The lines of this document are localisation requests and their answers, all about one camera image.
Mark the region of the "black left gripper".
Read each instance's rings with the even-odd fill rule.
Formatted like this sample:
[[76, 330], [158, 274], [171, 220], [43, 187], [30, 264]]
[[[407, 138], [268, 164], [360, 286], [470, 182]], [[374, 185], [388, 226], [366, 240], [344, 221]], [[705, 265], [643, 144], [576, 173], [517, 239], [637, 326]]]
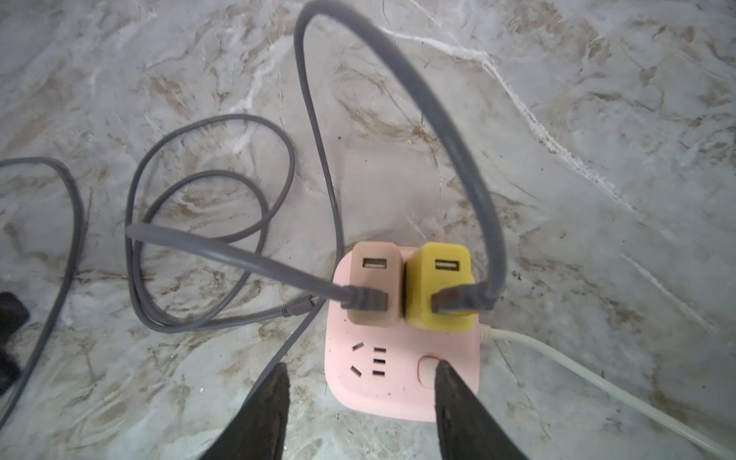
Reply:
[[11, 292], [0, 294], [0, 343], [1, 343], [1, 381], [0, 392], [4, 395], [20, 378], [21, 367], [8, 351], [7, 346], [12, 336], [30, 319], [30, 312], [24, 304]]

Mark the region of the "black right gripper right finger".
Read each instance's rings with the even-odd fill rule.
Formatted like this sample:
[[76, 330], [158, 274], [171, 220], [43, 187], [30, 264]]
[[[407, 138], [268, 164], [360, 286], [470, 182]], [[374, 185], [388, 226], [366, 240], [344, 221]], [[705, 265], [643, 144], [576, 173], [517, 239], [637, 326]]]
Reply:
[[446, 360], [440, 360], [435, 370], [434, 389], [443, 459], [526, 460], [526, 455]]

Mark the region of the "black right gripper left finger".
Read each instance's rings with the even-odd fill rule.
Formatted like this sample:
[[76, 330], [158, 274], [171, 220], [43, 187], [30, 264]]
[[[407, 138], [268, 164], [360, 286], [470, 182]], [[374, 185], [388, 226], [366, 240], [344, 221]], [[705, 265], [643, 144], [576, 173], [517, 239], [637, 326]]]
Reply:
[[277, 364], [200, 459], [281, 459], [289, 419], [287, 365]]

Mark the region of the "yellow USB charger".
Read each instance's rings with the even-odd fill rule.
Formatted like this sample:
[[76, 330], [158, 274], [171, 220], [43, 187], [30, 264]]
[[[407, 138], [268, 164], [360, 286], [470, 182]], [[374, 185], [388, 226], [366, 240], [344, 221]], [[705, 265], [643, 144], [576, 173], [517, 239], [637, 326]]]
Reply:
[[404, 265], [404, 319], [415, 329], [464, 334], [471, 331], [477, 313], [435, 312], [432, 297], [444, 289], [471, 285], [470, 251], [463, 245], [426, 243]]

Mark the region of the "pink USB charger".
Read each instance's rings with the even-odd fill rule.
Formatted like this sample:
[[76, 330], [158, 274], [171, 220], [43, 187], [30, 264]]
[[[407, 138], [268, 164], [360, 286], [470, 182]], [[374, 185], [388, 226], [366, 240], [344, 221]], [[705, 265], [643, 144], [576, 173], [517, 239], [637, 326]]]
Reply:
[[387, 294], [382, 310], [347, 310], [358, 326], [391, 327], [402, 318], [404, 262], [396, 243], [361, 241], [352, 251], [350, 285]]

